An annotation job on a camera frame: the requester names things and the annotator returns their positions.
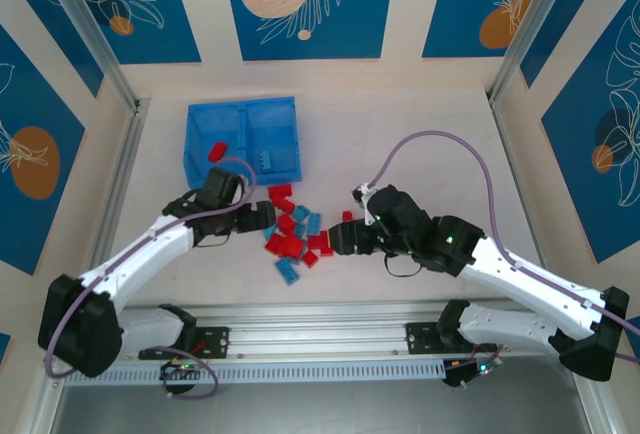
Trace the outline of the blue divided plastic bin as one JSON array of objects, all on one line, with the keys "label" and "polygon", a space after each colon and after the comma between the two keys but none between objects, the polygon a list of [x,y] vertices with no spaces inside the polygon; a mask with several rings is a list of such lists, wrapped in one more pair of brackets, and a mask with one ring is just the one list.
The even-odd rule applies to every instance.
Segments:
[{"label": "blue divided plastic bin", "polygon": [[[192,104],[187,109],[183,166],[190,188],[199,188],[213,166],[207,156],[213,145],[228,145],[224,157],[244,162],[223,167],[271,186],[299,182],[302,178],[295,99],[292,97]],[[268,150],[273,171],[264,173],[259,153]]]}]

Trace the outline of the aluminium table side rail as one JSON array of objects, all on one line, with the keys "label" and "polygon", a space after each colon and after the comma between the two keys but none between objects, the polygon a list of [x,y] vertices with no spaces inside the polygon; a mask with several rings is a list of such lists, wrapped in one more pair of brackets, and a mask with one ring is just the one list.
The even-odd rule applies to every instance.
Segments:
[{"label": "aluminium table side rail", "polygon": [[[150,103],[150,97],[139,100],[129,118],[88,268],[96,267],[110,257]],[[26,401],[26,411],[21,415],[14,434],[50,434],[64,386],[65,379],[52,379],[46,375],[43,367],[38,367]]]},{"label": "aluminium table side rail", "polygon": [[[488,103],[536,250],[536,260],[540,261],[543,267],[547,267],[547,259],[530,214],[529,205],[522,187],[521,176],[518,172],[517,162],[496,108],[496,102],[488,101]],[[573,374],[572,378],[589,427],[589,434],[631,434],[624,416],[617,407],[612,391],[607,384],[588,380],[576,374]]]}]

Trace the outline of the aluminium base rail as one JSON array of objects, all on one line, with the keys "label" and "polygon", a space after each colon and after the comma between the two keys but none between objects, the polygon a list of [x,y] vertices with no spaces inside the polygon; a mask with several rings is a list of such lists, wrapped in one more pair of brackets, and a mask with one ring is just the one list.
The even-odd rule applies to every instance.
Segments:
[{"label": "aluminium base rail", "polygon": [[409,356],[405,325],[435,321],[444,301],[187,306],[200,326],[228,327],[229,362]]}]

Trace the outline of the blue floral wall panel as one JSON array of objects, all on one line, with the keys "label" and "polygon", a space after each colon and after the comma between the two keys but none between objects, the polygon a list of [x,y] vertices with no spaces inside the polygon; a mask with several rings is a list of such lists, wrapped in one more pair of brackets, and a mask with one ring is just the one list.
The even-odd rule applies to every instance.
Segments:
[{"label": "blue floral wall panel", "polygon": [[578,36],[581,28],[586,30],[587,39],[589,41],[593,40],[597,34],[602,32],[606,23],[613,18],[615,10],[619,8],[623,2],[624,0],[585,0],[538,78],[544,73],[544,69],[550,63],[558,63],[561,56],[570,53],[568,42]]},{"label": "blue floral wall panel", "polygon": [[0,25],[0,261],[36,273],[84,133]]},{"label": "blue floral wall panel", "polygon": [[532,0],[436,0],[423,58],[504,55]]},{"label": "blue floral wall panel", "polygon": [[640,0],[627,0],[542,118],[592,254],[640,240]]},{"label": "blue floral wall panel", "polygon": [[246,62],[377,59],[390,0],[230,0]]},{"label": "blue floral wall panel", "polygon": [[201,61],[182,0],[84,0],[122,65]]},{"label": "blue floral wall panel", "polygon": [[59,0],[26,0],[66,56],[87,89],[97,97],[104,73],[67,16]]}]

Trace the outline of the aluminium frame post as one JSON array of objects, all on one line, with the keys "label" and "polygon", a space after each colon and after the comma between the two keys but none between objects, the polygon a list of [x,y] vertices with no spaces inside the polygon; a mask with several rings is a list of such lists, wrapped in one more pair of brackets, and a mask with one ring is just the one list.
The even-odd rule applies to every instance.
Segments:
[{"label": "aluminium frame post", "polygon": [[487,92],[495,106],[514,77],[531,88],[585,0],[531,0]]},{"label": "aluminium frame post", "polygon": [[134,93],[85,0],[58,1],[111,85],[116,97],[130,114],[138,116],[141,113],[140,99]]}]

